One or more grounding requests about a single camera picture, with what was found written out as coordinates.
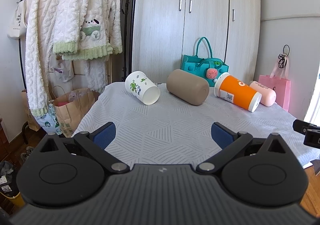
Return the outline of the white leaf-print paper cup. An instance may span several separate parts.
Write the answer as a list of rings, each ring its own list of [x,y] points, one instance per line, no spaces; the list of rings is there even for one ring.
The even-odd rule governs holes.
[[[144,72],[134,71],[125,79],[125,88],[145,105],[158,101],[160,90]]]

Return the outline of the orange white-lidded cup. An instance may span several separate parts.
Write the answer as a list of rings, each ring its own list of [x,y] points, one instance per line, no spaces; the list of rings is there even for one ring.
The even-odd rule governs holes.
[[[244,82],[223,73],[216,81],[214,95],[249,112],[254,112],[258,107],[262,94],[249,87]]]

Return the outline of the white green plastic bag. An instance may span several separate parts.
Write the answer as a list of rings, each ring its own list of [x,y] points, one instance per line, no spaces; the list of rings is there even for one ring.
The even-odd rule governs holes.
[[[61,126],[57,120],[52,101],[48,104],[48,112],[42,116],[35,117],[35,120],[46,133],[62,135]]]

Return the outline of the pink paper gift bag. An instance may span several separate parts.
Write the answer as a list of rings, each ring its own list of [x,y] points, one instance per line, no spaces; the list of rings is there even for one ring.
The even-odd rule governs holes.
[[[289,111],[291,81],[289,80],[290,60],[285,54],[279,54],[272,72],[260,75],[258,82],[271,88],[276,93],[276,103],[285,111]]]

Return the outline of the brown paper bag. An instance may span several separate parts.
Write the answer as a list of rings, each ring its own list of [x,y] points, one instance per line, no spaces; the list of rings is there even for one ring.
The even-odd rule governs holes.
[[[99,92],[92,91],[89,88],[80,88],[53,100],[57,120],[65,137],[73,135],[99,95]]]

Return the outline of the white patterned tablecloth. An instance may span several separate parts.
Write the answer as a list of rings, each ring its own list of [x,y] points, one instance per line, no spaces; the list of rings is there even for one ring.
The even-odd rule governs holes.
[[[293,130],[295,118],[279,105],[259,105],[255,112],[249,112],[210,93],[201,105],[193,106],[170,94],[165,84],[159,89],[158,101],[145,105],[125,89],[123,82],[108,85],[81,120],[77,132],[93,132],[113,122],[116,137],[106,151],[129,166],[198,165],[220,151],[212,140],[214,122],[257,138],[277,132],[301,165],[319,158],[319,150],[304,145],[304,136]]]

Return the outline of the teal felt handbag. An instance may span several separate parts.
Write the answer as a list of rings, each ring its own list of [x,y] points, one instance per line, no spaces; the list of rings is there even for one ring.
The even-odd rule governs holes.
[[[198,57],[200,43],[205,40],[209,48],[209,57]],[[194,56],[184,55],[181,62],[181,70],[189,72],[190,74],[204,78],[210,87],[214,87],[217,79],[228,72],[229,66],[221,59],[213,57],[213,50],[209,40],[206,37],[201,37],[197,42],[196,53]]]

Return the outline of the white fluffy green-trimmed jacket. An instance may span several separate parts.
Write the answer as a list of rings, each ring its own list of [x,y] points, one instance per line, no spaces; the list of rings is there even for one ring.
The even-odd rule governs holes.
[[[87,61],[122,51],[120,0],[59,0],[53,53]]]

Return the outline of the white canvas tote bag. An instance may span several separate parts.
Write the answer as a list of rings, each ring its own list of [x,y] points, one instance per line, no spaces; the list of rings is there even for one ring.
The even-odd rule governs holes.
[[[9,24],[7,36],[19,39],[26,34],[32,0],[22,0],[17,4],[14,17]]]

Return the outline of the white fluffy robe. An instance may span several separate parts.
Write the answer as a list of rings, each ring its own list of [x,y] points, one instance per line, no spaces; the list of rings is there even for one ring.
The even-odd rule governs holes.
[[[55,54],[53,32],[58,3],[59,0],[31,2],[25,40],[25,79],[30,111],[35,117],[48,111],[49,61]],[[83,61],[90,90],[102,92],[107,85],[107,57]]]

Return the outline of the white wooden wardrobe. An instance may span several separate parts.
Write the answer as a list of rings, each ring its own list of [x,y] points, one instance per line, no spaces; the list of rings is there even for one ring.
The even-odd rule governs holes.
[[[259,35],[260,0],[135,0],[131,70],[164,83],[184,55],[214,56],[249,82]]]

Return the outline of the black clothes rack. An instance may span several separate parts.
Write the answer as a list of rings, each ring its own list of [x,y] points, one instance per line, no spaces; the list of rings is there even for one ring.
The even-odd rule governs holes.
[[[19,56],[20,56],[20,68],[21,68],[22,80],[23,80],[24,89],[26,89],[27,87],[26,87],[25,76],[24,76],[23,57],[22,57],[23,53],[22,53],[21,38],[18,39],[18,49],[19,49]]]

